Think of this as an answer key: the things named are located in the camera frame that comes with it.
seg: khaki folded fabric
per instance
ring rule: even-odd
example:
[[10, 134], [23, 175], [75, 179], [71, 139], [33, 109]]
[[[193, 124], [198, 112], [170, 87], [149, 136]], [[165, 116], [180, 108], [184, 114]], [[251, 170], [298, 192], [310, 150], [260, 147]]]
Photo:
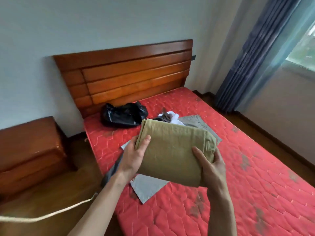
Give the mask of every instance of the khaki folded fabric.
[[203, 186], [201, 167], [191, 148], [198, 147], [213, 162], [216, 139], [211, 133], [195, 127], [142, 120], [136, 149], [146, 135], [151, 136], [151, 141], [138, 173], [185, 186]]

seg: finger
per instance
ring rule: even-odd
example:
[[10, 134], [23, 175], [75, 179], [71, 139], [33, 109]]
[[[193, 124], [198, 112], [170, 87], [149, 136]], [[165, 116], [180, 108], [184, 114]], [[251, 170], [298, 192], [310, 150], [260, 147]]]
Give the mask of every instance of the finger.
[[221, 156], [221, 153], [220, 153], [220, 150], [218, 149], [218, 147], [215, 148], [215, 153], [213, 155], [215, 157], [214, 162], [223, 161], [223, 158]]
[[137, 152], [139, 152], [140, 155], [144, 155], [144, 152], [146, 151], [150, 141], [151, 141], [151, 136], [147, 135], [146, 138], [140, 143], [140, 146], [137, 150]]
[[207, 165], [211, 164], [208, 159], [204, 156], [202, 151], [200, 151], [197, 147], [192, 147], [192, 152], [195, 157], [198, 159], [202, 167], [206, 167]]
[[126, 148], [130, 148], [130, 149], [135, 149], [135, 144], [136, 144], [136, 141], [138, 139], [138, 136], [134, 136], [130, 139], [130, 142], [128, 143], [128, 145], [126, 146]]

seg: wooden headboard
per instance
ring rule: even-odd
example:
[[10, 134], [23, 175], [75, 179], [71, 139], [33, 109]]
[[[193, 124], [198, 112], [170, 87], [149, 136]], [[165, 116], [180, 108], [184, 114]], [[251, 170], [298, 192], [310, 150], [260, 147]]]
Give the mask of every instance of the wooden headboard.
[[120, 106], [181, 86], [189, 74], [192, 39], [55, 55], [83, 118], [104, 103]]

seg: red mattress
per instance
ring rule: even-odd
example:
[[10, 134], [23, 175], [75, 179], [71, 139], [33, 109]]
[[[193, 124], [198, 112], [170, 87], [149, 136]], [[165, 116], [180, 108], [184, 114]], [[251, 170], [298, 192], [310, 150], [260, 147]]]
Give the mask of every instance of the red mattress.
[[[140, 102], [149, 118], [162, 107], [180, 116], [199, 114], [223, 139], [218, 147], [226, 163], [238, 235], [315, 235], [314, 188], [193, 92], [179, 88]], [[99, 115], [86, 118], [84, 125], [103, 174], [123, 152], [120, 146], [140, 131], [103, 127]], [[206, 236], [209, 211], [205, 188], [171, 182], [145, 204], [128, 185], [115, 210], [126, 236]]]

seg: bed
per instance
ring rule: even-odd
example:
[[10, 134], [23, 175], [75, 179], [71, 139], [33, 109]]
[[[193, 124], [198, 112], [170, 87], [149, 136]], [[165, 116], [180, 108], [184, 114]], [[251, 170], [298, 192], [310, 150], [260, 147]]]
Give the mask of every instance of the bed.
[[[121, 145], [140, 127], [114, 129], [100, 123], [105, 103], [140, 100], [148, 118], [162, 108], [180, 116], [199, 114], [222, 138], [238, 235], [315, 235], [314, 188], [184, 88], [192, 40], [55, 56], [100, 170], [105, 174], [122, 153]], [[210, 203], [206, 189], [169, 182], [141, 204], [130, 185], [115, 213], [126, 236], [206, 236]]]

